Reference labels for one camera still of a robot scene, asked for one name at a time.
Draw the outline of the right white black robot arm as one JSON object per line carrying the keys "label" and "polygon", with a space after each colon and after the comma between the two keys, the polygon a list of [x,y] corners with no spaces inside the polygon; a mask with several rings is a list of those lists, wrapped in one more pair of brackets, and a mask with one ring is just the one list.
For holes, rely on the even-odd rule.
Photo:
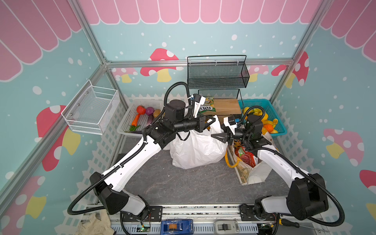
{"label": "right white black robot arm", "polygon": [[[246,151],[268,164],[288,185],[287,196],[264,196],[255,200],[255,216],[264,218],[276,213],[292,216],[297,220],[308,219],[327,227],[342,225],[345,221],[345,212],[340,202],[326,189],[324,178],[318,173],[310,174],[299,168],[262,135],[262,120],[265,115],[266,112],[262,107],[253,106],[239,121],[233,116],[224,118],[223,132],[212,135],[223,143],[231,144],[233,141],[240,141]],[[338,219],[334,222],[316,219],[315,215],[329,209],[329,201],[332,201],[337,208]]]}

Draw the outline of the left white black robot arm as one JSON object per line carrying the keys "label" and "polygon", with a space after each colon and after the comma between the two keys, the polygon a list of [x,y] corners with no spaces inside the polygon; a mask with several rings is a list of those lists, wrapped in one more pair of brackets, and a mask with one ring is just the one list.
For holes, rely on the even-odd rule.
{"label": "left white black robot arm", "polygon": [[[203,132],[215,122],[214,117],[210,118],[199,113],[200,106],[206,100],[199,94],[188,95],[187,103],[179,99],[168,101],[169,93],[177,86],[189,89],[185,82],[177,82],[167,89],[162,111],[142,130],[141,140],[110,169],[91,175],[90,186],[68,206],[69,215],[106,210],[108,214],[131,213],[140,221],[149,216],[150,206],[147,202],[140,196],[125,191],[127,182],[151,157],[179,137],[181,132],[189,133],[191,130]],[[102,205],[75,211],[76,204],[90,191],[95,192]]]}

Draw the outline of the cream canvas tote bag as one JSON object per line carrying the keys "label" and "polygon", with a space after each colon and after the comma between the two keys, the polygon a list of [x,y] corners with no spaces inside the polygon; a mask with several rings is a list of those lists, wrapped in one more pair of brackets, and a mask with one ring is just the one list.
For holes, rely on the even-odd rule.
{"label": "cream canvas tote bag", "polygon": [[235,154],[235,149],[241,146],[244,147],[239,141],[234,141],[231,145],[228,145],[227,153],[225,155],[227,166],[235,170],[242,186],[265,182],[272,168],[259,159],[258,164],[255,167],[250,167],[245,164]]}

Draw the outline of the white plastic grocery bag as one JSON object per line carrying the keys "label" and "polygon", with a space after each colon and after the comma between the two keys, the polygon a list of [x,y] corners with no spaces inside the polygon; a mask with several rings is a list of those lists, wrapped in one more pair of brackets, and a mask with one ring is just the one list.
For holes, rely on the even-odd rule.
{"label": "white plastic grocery bag", "polygon": [[219,162],[227,150],[227,144],[214,139],[212,134],[221,134],[223,130],[219,120],[210,125],[209,130],[203,132],[191,130],[183,137],[175,138],[170,144],[172,164],[182,169],[191,169],[199,166]]}

